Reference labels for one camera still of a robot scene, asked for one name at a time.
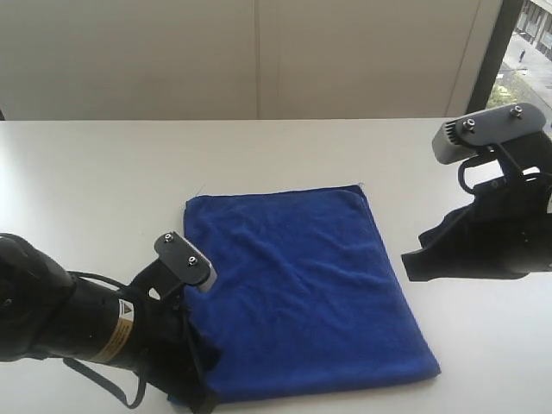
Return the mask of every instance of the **table surface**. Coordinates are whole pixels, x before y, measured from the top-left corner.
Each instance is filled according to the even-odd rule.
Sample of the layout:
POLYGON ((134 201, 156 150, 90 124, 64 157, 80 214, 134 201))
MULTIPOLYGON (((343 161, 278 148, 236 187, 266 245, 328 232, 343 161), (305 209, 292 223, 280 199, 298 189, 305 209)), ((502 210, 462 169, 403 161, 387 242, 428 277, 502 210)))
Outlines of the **table surface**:
MULTIPOLYGON (((221 405, 227 413, 544 413, 552 277, 411 283, 400 255, 470 196, 438 164, 425 120, 0 122, 0 223, 64 267, 129 282, 198 194, 362 183, 405 296, 441 363, 412 386, 221 405)), ((481 180, 492 168, 481 168, 481 180)), ((132 373, 101 367, 133 398, 132 373)), ((0 412, 126 413, 60 361, 0 367, 0 412)), ((135 412, 174 413, 152 387, 135 412)))

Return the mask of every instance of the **white wall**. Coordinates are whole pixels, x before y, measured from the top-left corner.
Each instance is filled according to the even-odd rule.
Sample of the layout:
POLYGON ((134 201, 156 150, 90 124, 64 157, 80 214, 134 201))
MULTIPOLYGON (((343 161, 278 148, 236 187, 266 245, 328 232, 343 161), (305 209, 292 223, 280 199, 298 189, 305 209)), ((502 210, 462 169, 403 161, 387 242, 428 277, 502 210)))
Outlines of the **white wall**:
POLYGON ((500 0, 3 0, 9 119, 457 115, 500 0))

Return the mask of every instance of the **yellow label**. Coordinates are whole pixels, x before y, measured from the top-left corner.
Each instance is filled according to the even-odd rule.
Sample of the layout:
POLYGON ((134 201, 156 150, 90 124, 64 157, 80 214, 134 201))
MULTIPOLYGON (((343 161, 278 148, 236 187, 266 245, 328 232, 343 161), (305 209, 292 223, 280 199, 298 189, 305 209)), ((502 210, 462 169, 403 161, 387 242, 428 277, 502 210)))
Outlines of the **yellow label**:
POLYGON ((103 349, 90 361, 105 364, 121 351, 130 336, 135 322, 135 306, 128 300, 119 299, 119 319, 111 338, 103 349))

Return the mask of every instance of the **blue towel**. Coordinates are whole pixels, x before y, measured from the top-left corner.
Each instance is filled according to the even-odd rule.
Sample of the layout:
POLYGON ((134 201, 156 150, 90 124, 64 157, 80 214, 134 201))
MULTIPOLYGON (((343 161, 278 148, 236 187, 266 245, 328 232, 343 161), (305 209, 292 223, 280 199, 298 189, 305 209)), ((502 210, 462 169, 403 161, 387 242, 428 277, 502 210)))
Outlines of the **blue towel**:
POLYGON ((191 320, 223 351, 223 402, 392 386, 440 373, 358 185, 200 196, 185 236, 218 272, 186 288, 191 320))

